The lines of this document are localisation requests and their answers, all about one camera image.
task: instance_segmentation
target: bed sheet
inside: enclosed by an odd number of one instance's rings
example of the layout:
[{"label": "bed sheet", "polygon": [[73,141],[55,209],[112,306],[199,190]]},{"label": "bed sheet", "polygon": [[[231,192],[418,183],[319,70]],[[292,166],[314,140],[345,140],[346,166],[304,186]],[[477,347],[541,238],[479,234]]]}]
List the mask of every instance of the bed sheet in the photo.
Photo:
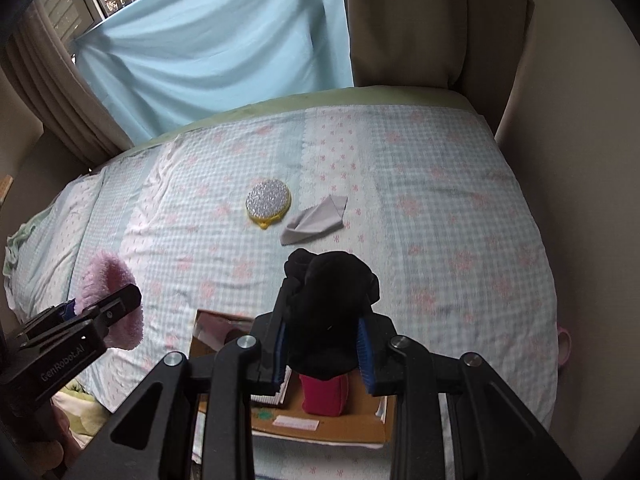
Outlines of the bed sheet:
[{"label": "bed sheet", "polygon": [[[109,350],[79,377],[110,410],[167,351],[188,351],[198,308],[272,308],[293,248],[279,245],[278,226],[262,231],[246,218],[244,198],[276,177],[292,190],[292,213],[347,195],[345,228],[303,246],[359,256],[380,278],[376,310],[398,332],[441,354],[479,351],[549,423],[553,281],[520,188],[472,111],[343,105],[249,117],[134,150],[99,177],[68,296],[107,249],[131,266],[145,305],[139,348]],[[388,478],[390,465],[388,449],[266,438],[255,439],[255,462],[270,478]]]},{"label": "bed sheet", "polygon": [[2,268],[4,290],[20,322],[66,301],[103,176],[87,175],[69,183],[49,207],[7,240]]}]

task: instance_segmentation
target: red object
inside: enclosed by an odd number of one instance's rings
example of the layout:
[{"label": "red object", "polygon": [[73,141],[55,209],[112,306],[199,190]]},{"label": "red object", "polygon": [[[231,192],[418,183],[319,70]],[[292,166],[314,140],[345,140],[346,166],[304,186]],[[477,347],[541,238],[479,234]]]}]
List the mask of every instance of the red object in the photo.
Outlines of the red object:
[{"label": "red object", "polygon": [[309,415],[338,416],[344,410],[349,395],[349,380],[347,375],[340,375],[321,381],[300,374],[302,391],[305,400],[302,409]]}]

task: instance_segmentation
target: gray cloth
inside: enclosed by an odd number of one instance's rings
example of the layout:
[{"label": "gray cloth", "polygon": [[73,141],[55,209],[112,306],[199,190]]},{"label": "gray cloth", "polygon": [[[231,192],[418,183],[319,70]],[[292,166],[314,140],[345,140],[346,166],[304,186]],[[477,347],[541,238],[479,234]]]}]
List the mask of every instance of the gray cloth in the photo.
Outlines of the gray cloth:
[{"label": "gray cloth", "polygon": [[289,222],[280,235],[280,243],[296,244],[341,228],[346,207],[347,197],[329,195],[321,203],[305,209]]}]

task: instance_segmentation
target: pink towel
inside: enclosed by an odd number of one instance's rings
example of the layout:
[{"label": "pink towel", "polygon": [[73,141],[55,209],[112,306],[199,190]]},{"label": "pink towel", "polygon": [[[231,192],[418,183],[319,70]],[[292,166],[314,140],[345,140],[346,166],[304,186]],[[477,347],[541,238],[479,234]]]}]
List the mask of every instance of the pink towel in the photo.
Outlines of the pink towel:
[{"label": "pink towel", "polygon": [[[107,251],[98,252],[82,277],[80,294],[76,297],[76,316],[84,309],[129,283],[136,284],[133,273],[122,259]],[[142,305],[109,328],[104,343],[109,348],[133,350],[142,341]]]},{"label": "pink towel", "polygon": [[349,395],[349,379],[346,374],[321,381],[300,374],[305,400],[302,409],[309,415],[339,416]]}]

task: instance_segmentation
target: pink slipper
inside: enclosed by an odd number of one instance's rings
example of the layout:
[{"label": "pink slipper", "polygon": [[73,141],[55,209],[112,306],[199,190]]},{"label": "pink slipper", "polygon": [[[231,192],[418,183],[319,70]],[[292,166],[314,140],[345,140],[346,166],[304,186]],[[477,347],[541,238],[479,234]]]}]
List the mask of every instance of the pink slipper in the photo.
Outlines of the pink slipper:
[{"label": "pink slipper", "polygon": [[558,325],[558,369],[563,368],[571,355],[571,335]]},{"label": "pink slipper", "polygon": [[[76,297],[76,316],[129,283],[135,285],[136,279],[127,264],[117,254],[99,251],[89,262],[82,277],[80,292]],[[104,343],[109,348],[133,350],[142,341],[142,336],[143,315],[140,305],[110,327]]]}]

